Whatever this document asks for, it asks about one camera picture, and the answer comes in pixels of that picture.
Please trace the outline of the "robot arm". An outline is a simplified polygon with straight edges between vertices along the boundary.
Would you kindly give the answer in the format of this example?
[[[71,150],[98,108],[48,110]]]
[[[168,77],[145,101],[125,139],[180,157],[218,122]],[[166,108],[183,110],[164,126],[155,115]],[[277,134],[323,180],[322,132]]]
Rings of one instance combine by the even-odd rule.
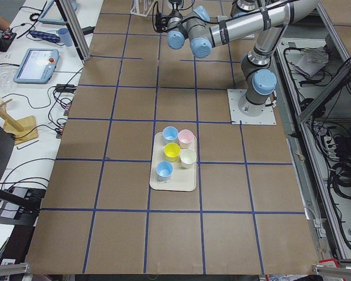
[[[188,40],[194,57],[203,59],[214,47],[248,35],[258,35],[253,48],[241,62],[248,89],[238,107],[247,116],[259,116],[276,88],[277,78],[269,70],[269,65],[281,37],[289,25],[309,15],[318,1],[273,1],[266,6],[260,6],[256,1],[234,1],[230,18],[217,24],[210,23],[203,6],[182,16],[181,4],[182,1],[170,1],[172,11],[160,28],[167,33],[171,49],[182,48]]]

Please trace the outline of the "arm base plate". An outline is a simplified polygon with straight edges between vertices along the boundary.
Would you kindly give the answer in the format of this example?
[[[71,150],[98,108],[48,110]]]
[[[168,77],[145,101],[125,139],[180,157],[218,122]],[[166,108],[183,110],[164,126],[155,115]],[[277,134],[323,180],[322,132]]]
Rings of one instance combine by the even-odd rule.
[[[275,100],[268,96],[262,105],[246,99],[246,89],[228,89],[231,123],[234,125],[277,125],[274,115]]]

